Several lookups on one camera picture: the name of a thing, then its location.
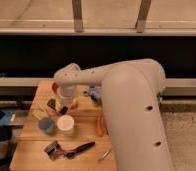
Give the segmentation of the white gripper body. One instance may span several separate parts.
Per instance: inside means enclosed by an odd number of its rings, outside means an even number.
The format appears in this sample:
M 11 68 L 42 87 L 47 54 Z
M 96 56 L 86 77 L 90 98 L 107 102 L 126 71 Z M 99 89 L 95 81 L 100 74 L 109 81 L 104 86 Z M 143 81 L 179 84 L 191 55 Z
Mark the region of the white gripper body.
M 63 107 L 70 108 L 74 99 L 75 87 L 59 87 L 56 93 L 56 111 L 60 112 Z

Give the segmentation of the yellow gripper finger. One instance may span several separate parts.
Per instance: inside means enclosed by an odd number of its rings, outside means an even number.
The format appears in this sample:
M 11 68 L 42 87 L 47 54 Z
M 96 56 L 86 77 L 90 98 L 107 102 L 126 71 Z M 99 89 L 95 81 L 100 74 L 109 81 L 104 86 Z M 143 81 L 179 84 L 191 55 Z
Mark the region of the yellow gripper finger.
M 63 106 L 63 107 L 60 109 L 59 113 L 60 113 L 61 115 L 65 115 L 65 114 L 67 113 L 67 111 L 68 111 L 68 107 L 67 107 L 67 106 Z

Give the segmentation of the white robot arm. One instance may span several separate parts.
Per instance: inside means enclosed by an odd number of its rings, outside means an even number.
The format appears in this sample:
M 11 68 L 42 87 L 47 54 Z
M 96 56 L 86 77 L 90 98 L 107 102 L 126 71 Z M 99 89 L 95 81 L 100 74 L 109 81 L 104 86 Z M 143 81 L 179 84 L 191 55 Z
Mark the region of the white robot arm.
M 153 59 L 85 70 L 73 63 L 54 75 L 57 93 L 63 100 L 74 95 L 76 85 L 101 88 L 117 171 L 174 171 L 158 106 L 165 80 L 163 67 Z

